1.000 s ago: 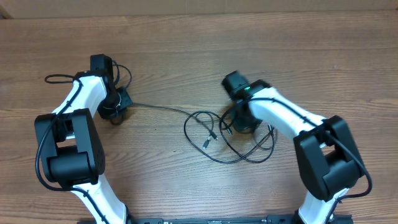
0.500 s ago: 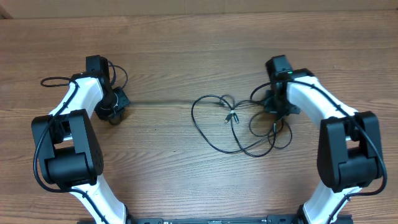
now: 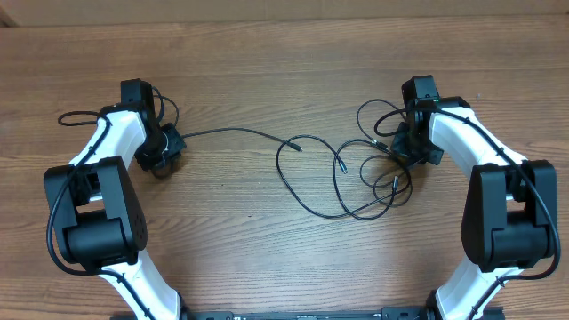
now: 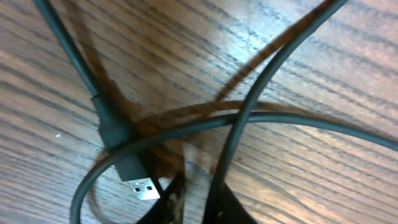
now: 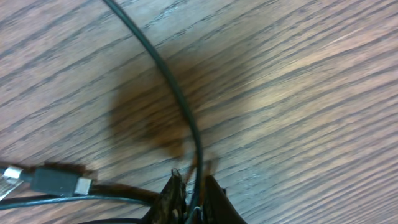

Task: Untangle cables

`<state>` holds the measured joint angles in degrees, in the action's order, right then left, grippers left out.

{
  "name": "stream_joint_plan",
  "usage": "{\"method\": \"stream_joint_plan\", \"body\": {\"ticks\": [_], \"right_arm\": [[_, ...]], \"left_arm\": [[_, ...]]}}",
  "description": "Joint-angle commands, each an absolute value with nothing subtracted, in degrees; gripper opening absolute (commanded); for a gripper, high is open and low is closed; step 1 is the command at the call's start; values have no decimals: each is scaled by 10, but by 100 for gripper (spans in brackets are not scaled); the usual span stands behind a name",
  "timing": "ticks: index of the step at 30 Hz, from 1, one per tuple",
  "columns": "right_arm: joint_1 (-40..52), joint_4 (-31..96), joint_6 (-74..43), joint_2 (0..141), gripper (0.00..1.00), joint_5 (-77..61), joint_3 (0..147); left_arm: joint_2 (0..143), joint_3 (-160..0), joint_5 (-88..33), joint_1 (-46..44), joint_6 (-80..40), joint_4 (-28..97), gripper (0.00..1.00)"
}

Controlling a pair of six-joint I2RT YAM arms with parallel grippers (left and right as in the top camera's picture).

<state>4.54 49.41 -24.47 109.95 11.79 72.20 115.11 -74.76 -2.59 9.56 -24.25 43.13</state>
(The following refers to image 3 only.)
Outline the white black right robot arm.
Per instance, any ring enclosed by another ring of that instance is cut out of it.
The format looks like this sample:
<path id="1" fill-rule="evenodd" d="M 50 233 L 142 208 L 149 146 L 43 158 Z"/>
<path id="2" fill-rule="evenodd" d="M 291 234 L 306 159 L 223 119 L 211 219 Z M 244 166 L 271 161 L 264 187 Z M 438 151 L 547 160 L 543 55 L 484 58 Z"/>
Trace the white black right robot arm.
<path id="1" fill-rule="evenodd" d="M 465 256 L 429 295 L 420 317 L 497 319 L 501 313 L 486 306 L 507 282 L 541 280 L 559 265 L 555 168 L 508 148 L 460 97 L 428 94 L 404 104 L 409 150 L 442 150 L 469 178 L 461 222 Z"/>

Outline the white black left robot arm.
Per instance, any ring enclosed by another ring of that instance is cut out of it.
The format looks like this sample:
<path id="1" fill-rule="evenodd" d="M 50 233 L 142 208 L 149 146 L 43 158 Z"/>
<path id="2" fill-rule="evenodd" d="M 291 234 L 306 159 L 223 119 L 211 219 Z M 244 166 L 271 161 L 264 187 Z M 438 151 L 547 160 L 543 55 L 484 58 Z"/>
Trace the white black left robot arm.
<path id="1" fill-rule="evenodd" d="M 128 174 L 146 146 L 156 142 L 160 154 L 169 149 L 154 104 L 122 102 L 94 116 L 97 129 L 81 153 L 44 174 L 48 253 L 67 274 L 108 281 L 137 319 L 190 319 L 149 257 L 145 217 Z"/>

